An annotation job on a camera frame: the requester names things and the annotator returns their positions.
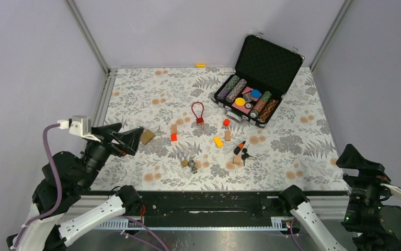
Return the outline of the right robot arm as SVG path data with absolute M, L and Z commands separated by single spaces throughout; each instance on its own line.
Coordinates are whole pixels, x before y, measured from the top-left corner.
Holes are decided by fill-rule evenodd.
M 357 250 L 401 250 L 401 207 L 383 203 L 392 195 L 384 166 L 364 158 L 352 144 L 345 146 L 336 165 L 359 172 L 357 176 L 342 176 L 351 193 L 341 225 L 359 234 L 352 239 Z M 281 213 L 294 216 L 320 250 L 345 250 L 298 186 L 291 185 L 280 192 L 278 207 Z

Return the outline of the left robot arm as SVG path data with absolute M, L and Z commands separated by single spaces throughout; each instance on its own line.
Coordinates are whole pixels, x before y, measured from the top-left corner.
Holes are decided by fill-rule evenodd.
M 51 129 L 69 130 L 86 140 L 80 156 L 61 151 L 52 154 L 48 143 Z M 72 205 L 88 192 L 111 156 L 133 156 L 138 150 L 143 127 L 122 131 L 122 124 L 92 127 L 88 121 L 59 120 L 42 133 L 48 163 L 44 179 L 37 185 L 27 220 L 17 234 L 7 237 L 9 250 L 66 250 L 77 239 L 104 220 L 139 212 L 141 198 L 135 188 L 124 185 L 106 202 L 86 215 L 62 222 Z

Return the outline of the large brass padlock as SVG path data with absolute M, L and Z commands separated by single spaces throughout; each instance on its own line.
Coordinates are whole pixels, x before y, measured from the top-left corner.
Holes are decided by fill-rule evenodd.
M 142 144 L 146 145 L 146 144 L 148 144 L 153 138 L 155 138 L 155 134 L 154 134 L 151 130 L 147 129 L 147 130 L 145 130 L 145 131 L 141 134 L 140 141 L 141 141 Z

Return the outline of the red cable padlock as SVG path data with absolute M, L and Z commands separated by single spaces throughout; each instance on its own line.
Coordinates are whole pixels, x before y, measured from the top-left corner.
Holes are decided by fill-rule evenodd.
M 203 118 L 204 104 L 199 101 L 193 102 L 191 105 L 191 111 L 192 111 L 193 115 L 195 116 L 196 124 L 198 126 L 204 125 L 204 118 Z

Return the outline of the orange black padlock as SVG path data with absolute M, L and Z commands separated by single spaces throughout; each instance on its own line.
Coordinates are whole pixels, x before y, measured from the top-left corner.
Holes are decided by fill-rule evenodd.
M 242 149 L 244 148 L 245 143 L 246 143 L 246 141 L 240 142 L 240 143 L 237 145 L 237 147 L 234 148 L 233 153 L 234 153 L 235 155 L 238 155 L 238 154 L 242 151 Z

